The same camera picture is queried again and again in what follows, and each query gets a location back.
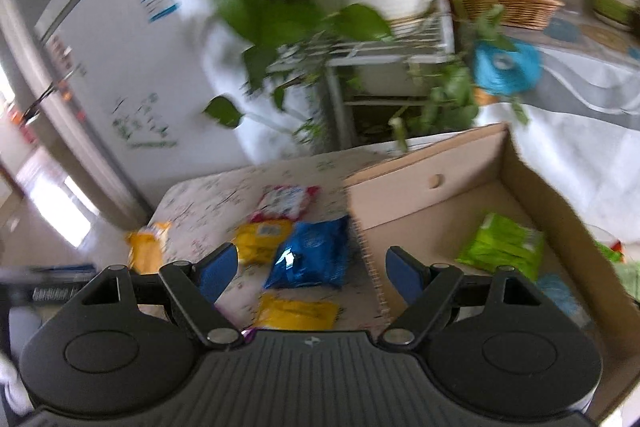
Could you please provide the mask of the wicker basket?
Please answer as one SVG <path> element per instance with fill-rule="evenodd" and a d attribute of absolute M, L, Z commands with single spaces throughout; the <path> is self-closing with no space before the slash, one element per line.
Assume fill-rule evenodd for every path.
<path fill-rule="evenodd" d="M 495 5 L 503 7 L 501 25 L 529 29 L 546 29 L 562 0 L 450 0 L 452 9 L 462 20 L 477 20 Z"/>

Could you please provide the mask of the green snack bag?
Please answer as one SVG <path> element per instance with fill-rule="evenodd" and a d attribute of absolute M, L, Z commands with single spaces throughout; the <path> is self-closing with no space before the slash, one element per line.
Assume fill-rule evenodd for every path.
<path fill-rule="evenodd" d="M 500 267 L 512 267 L 536 282 L 543 257 L 544 233 L 491 212 L 461 249 L 456 261 L 488 273 L 495 273 Z"/>

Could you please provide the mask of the white refrigerator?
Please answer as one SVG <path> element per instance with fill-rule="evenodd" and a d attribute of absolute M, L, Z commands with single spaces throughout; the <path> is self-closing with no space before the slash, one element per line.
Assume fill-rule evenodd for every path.
<path fill-rule="evenodd" d="M 117 219 L 148 217 L 171 185 L 259 164 L 273 132 L 227 130 L 205 116 L 243 96 L 242 42 L 213 0 L 1 0 L 1 27 L 44 115 Z"/>

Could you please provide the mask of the cardboard box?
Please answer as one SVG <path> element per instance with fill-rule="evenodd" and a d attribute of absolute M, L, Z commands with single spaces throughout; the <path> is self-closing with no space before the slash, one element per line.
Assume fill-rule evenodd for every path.
<path fill-rule="evenodd" d="M 348 211 L 390 383 L 427 426 L 593 426 L 638 385 L 639 307 L 504 124 L 363 169 Z"/>

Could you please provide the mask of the orange chip bag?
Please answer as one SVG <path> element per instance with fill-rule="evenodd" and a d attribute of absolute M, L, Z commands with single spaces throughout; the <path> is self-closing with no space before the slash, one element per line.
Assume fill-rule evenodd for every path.
<path fill-rule="evenodd" d="M 170 222 L 153 222 L 137 231 L 128 232 L 129 268 L 139 274 L 155 274 L 164 265 Z"/>

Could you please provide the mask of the green bowl planter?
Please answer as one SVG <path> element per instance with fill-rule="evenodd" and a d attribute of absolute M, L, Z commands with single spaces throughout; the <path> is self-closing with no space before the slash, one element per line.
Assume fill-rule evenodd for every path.
<path fill-rule="evenodd" d="M 591 0 L 594 15 L 615 28 L 630 31 L 639 0 Z"/>

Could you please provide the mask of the turquoise round object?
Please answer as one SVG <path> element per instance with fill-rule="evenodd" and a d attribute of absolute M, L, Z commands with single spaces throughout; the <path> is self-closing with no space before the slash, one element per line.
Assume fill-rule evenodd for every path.
<path fill-rule="evenodd" d="M 537 86 L 541 77 L 539 51 L 520 40 L 515 40 L 514 46 L 514 51 L 486 42 L 475 47 L 473 75 L 480 89 L 495 96 L 511 96 Z"/>

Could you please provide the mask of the light blue snack bag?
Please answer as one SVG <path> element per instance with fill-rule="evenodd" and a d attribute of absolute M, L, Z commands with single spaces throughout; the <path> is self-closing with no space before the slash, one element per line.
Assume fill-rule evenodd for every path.
<path fill-rule="evenodd" d="M 558 274 L 548 273 L 541 275 L 537 281 L 537 286 L 578 327 L 585 329 L 591 324 L 589 314 Z"/>

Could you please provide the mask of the pink white candy bag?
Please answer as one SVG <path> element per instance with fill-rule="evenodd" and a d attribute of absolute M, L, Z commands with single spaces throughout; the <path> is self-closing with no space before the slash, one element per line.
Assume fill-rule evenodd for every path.
<path fill-rule="evenodd" d="M 319 193 L 317 185 L 269 185 L 250 215 L 250 222 L 298 221 Z"/>

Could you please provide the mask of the floral tablecloth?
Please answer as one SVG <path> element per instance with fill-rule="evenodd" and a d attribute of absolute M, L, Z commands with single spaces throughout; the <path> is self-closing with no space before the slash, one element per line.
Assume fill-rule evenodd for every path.
<path fill-rule="evenodd" d="M 171 224 L 164 261 L 194 263 L 231 241 L 235 230 L 247 221 L 269 185 L 318 185 L 320 194 L 310 205 L 305 219 L 319 222 L 342 217 L 347 213 L 343 181 L 363 168 L 399 155 L 398 146 L 386 142 L 177 183 L 163 196 L 152 217 L 154 222 Z M 282 299 L 335 303 L 341 307 L 336 329 L 367 329 L 376 336 L 385 329 L 388 320 L 378 304 L 378 295 L 355 236 L 350 238 L 349 247 L 350 265 L 342 288 L 276 289 L 273 295 Z"/>

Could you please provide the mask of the white metal plant stand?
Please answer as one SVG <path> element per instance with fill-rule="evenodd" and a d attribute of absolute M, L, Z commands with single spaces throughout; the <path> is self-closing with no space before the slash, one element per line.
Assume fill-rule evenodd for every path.
<path fill-rule="evenodd" d="M 427 98 L 427 83 L 454 59 L 454 23 L 447 0 L 432 2 L 426 17 L 400 23 L 393 31 L 390 42 L 314 38 L 304 46 L 286 46 L 269 67 L 273 74 L 319 75 L 321 107 L 334 150 L 362 143 L 358 108 L 378 115 L 405 104 L 418 106 Z"/>

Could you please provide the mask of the dark blue foil bag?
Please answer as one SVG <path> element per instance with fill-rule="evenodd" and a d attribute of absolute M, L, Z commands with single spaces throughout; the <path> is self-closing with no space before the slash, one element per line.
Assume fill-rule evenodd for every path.
<path fill-rule="evenodd" d="M 297 222 L 278 247 L 265 289 L 343 287 L 350 260 L 349 217 Z"/>

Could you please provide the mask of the purple snack bag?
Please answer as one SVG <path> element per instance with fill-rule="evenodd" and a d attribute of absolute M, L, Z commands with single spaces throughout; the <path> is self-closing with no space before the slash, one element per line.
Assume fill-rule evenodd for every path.
<path fill-rule="evenodd" d="M 249 329 L 243 329 L 242 335 L 246 341 L 252 341 L 255 338 L 257 333 L 257 329 L 255 327 L 250 327 Z"/>

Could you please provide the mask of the gold yellow snack pack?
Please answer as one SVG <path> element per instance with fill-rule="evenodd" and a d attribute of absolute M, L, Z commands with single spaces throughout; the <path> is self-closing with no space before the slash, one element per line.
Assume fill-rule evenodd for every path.
<path fill-rule="evenodd" d="M 250 222 L 235 231 L 232 243 L 241 265 L 269 265 L 279 246 L 291 235 L 290 220 Z"/>

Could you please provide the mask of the side table grey cloth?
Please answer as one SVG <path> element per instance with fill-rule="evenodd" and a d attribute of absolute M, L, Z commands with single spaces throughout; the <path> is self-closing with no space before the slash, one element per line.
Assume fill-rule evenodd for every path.
<path fill-rule="evenodd" d="M 514 127 L 526 162 L 587 225 L 638 242 L 638 44 L 571 16 L 555 18 L 544 31 L 506 34 L 541 56 L 537 86 L 520 96 L 529 122 Z"/>

